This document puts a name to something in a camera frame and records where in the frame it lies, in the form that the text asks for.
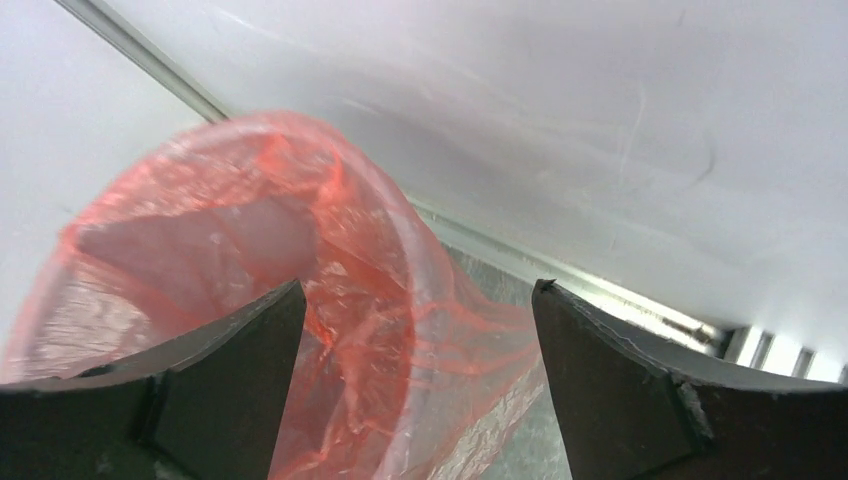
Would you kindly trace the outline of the red plastic trash bag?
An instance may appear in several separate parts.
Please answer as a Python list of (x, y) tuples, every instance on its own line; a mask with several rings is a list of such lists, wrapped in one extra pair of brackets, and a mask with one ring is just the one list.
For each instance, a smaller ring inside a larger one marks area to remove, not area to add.
[(294, 281), (305, 320), (264, 479), (478, 479), (542, 391), (531, 313), (489, 300), (382, 170), (292, 112), (176, 137), (67, 225), (1, 389), (137, 354)]

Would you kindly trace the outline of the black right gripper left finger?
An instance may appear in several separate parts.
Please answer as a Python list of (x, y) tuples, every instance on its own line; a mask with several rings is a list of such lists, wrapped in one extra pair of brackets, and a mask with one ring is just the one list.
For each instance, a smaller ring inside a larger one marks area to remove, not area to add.
[(306, 312), (298, 282), (155, 347), (1, 389), (5, 479), (264, 479)]

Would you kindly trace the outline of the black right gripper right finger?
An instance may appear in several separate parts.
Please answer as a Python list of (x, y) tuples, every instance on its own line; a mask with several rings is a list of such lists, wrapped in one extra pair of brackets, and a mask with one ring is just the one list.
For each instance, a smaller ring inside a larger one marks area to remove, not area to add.
[(847, 390), (707, 356), (552, 280), (532, 310), (576, 479), (843, 479)]

